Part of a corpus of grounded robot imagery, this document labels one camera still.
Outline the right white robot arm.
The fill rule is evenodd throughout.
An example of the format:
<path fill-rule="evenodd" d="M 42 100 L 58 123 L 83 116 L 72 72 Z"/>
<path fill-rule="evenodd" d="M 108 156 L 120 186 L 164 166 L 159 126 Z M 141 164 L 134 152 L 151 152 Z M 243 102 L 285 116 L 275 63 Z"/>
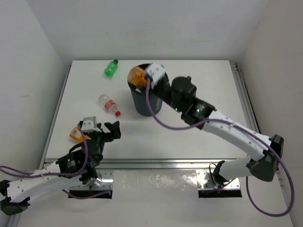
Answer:
<path fill-rule="evenodd" d="M 220 161 L 212 172 L 213 181 L 220 186 L 226 182 L 246 176 L 254 176 L 271 182 L 282 156 L 284 139 L 254 132 L 236 123 L 217 110 L 213 105 L 196 97 L 196 86 L 191 77 L 176 77 L 169 82 L 168 76 L 151 82 L 152 93 L 171 108 L 181 113 L 188 125 L 216 135 L 246 153 L 245 158 Z"/>

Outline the orange bottle brown cap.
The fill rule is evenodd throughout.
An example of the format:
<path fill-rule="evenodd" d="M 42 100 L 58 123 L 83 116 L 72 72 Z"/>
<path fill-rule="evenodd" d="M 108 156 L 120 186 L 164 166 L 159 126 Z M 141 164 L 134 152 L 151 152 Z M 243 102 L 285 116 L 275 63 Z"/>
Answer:
<path fill-rule="evenodd" d="M 127 76 L 127 81 L 136 86 L 136 87 L 146 87 L 147 86 L 147 79 L 146 73 L 143 69 L 140 67 L 133 67 L 128 76 Z"/>

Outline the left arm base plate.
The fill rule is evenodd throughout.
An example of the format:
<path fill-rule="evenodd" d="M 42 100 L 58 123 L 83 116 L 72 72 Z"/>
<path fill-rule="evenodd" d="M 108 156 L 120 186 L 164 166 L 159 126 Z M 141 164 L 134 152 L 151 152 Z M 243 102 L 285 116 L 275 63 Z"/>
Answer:
<path fill-rule="evenodd" d="M 85 185 L 72 187 L 69 193 L 79 198 L 112 199 L 114 172 L 101 169 L 97 174 L 97 179 L 92 179 Z"/>

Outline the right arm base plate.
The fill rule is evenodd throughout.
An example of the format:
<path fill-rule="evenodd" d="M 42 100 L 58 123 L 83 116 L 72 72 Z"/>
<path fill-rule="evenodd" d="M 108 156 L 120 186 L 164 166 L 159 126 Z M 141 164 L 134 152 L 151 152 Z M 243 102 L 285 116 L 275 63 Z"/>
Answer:
<path fill-rule="evenodd" d="M 238 178 L 219 185 L 211 179 L 209 169 L 196 170 L 196 181 L 199 198 L 241 198 L 241 187 Z"/>

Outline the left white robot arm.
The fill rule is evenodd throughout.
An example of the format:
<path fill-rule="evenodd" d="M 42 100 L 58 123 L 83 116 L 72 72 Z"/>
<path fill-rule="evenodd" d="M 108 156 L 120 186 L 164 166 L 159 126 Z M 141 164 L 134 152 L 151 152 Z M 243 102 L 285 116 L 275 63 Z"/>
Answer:
<path fill-rule="evenodd" d="M 0 193 L 4 199 L 0 202 L 0 210 L 8 216 L 16 215 L 52 191 L 66 192 L 81 185 L 93 190 L 92 197 L 102 195 L 97 188 L 104 180 L 96 167 L 103 160 L 105 143 L 119 139 L 121 131 L 119 121 L 104 123 L 108 132 L 101 126 L 92 117 L 83 119 L 77 126 L 83 142 L 71 147 L 68 154 L 32 174 L 18 172 L 18 180 L 1 181 Z"/>

